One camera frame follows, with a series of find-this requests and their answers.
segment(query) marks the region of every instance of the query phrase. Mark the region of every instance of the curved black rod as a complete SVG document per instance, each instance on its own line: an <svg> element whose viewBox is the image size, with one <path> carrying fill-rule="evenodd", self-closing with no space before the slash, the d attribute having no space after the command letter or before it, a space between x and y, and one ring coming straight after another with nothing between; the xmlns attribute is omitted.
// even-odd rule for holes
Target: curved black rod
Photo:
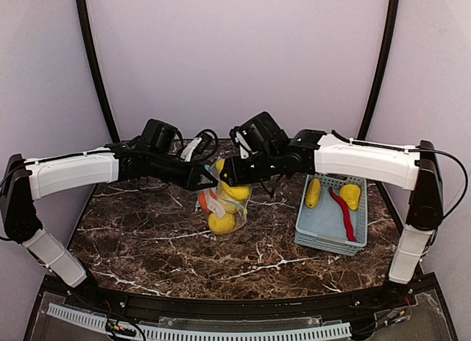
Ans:
<svg viewBox="0 0 471 341"><path fill-rule="evenodd" d="M79 14L80 28L82 29L83 43L85 44L85 51L87 52L88 65L90 66L91 76L95 84L96 95L102 109L103 117L105 118L108 133L110 134L111 141L120 142L118 129L111 113L110 103L106 95L105 85L102 79L102 73L96 57L95 44L93 43L93 36L91 33L90 19L88 17L87 0L75 0L77 3L77 12Z"/></svg>
<svg viewBox="0 0 471 341"><path fill-rule="evenodd" d="M384 71L388 63L389 50L392 43L392 35L394 34L394 25L396 23L397 8L399 0L389 0L388 12L386 15L386 24L384 26L383 41L381 42L380 55L378 64L376 65L375 78L369 93L368 103L366 104L365 114L361 122L360 131L358 132L357 139L364 140L368 133L369 126L376 108L376 102L383 83Z"/></svg>

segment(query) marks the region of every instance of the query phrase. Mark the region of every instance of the black bracket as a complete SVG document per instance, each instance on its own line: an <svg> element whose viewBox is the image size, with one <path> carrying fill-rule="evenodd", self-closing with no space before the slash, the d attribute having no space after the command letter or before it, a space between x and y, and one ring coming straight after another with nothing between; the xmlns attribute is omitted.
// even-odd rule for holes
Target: black bracket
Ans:
<svg viewBox="0 0 471 341"><path fill-rule="evenodd" d="M43 228L36 216L36 208L29 186L29 173L21 155L12 155L8 161L3 189L0 191L0 212L5 233L14 242L21 244L30 240Z"/></svg>
<svg viewBox="0 0 471 341"><path fill-rule="evenodd" d="M420 148L434 150L429 141L421 141ZM443 221L443 184L435 153L421 152L417 164L419 174L409 197L406 224L421 231L437 229Z"/></svg>

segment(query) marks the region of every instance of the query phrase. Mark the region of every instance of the light purple wall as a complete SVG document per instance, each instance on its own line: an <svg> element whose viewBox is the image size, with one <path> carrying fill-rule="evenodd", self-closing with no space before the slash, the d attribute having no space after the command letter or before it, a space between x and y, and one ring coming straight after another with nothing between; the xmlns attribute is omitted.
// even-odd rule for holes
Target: light purple wall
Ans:
<svg viewBox="0 0 471 341"><path fill-rule="evenodd" d="M108 142L74 0L0 0L0 16L1 175L15 153L46 157ZM47 197L38 216L67 243L89 193ZM44 269L16 243L0 242L0 256L0 340L22 340Z"/></svg>
<svg viewBox="0 0 471 341"><path fill-rule="evenodd" d="M471 0L400 0L378 110L368 139L397 144L432 141L471 169ZM463 187L458 166L440 158L445 208ZM402 217L408 194L389 192ZM446 219L425 258L435 271L460 340L471 340L471 210L467 195Z"/></svg>
<svg viewBox="0 0 471 341"><path fill-rule="evenodd" d="M358 132L388 0L89 0L122 138L149 117L186 137L262 110L290 136Z"/></svg>

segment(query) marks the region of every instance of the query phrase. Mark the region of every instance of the marble tabletop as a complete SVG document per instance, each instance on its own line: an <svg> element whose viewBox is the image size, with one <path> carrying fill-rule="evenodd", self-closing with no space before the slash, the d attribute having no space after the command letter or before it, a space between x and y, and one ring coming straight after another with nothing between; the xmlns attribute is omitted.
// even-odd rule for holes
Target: marble tabletop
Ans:
<svg viewBox="0 0 471 341"><path fill-rule="evenodd" d="M220 156L231 155L222 141ZM253 187L248 222L214 236L196 195L153 178L99 184L71 242L100 286L204 299L275 299L383 283L399 234L368 183L368 244L353 257L294 243L305 175L282 180L274 199Z"/></svg>

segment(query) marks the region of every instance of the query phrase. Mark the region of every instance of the red toy pepper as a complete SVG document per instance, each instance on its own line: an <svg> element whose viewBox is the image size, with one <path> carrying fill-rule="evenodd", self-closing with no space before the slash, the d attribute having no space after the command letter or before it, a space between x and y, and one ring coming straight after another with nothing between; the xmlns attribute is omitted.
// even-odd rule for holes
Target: red toy pepper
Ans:
<svg viewBox="0 0 471 341"><path fill-rule="evenodd" d="M356 238L353 235L353 226L352 221L350 220L350 212L348 211L347 203L340 196L337 196L336 193L333 192L332 188L329 188L329 194L340 205L341 211L344 213L344 225L345 230L347 231L347 239L351 242L356 242Z"/></svg>

